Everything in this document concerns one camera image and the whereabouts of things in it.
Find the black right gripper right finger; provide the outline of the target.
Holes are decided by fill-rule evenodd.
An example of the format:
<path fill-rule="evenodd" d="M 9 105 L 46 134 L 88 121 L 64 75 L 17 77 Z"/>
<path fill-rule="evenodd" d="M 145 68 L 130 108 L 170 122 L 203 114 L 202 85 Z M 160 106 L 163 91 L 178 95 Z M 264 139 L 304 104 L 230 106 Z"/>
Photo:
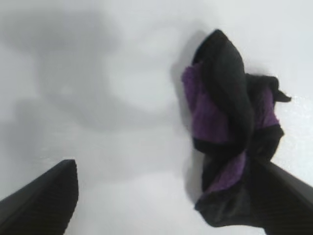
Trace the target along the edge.
<path fill-rule="evenodd" d="M 313 188 L 272 162 L 250 162 L 250 224 L 268 235 L 313 234 Z"/>

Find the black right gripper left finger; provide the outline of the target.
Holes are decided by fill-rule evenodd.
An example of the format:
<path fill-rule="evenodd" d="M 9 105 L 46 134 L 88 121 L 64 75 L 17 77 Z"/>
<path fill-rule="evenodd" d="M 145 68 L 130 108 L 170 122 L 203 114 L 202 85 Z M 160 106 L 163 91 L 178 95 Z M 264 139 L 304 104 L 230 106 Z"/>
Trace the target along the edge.
<path fill-rule="evenodd" d="M 2 235 L 62 235 L 79 197 L 77 165 L 63 160 L 0 202 Z"/>

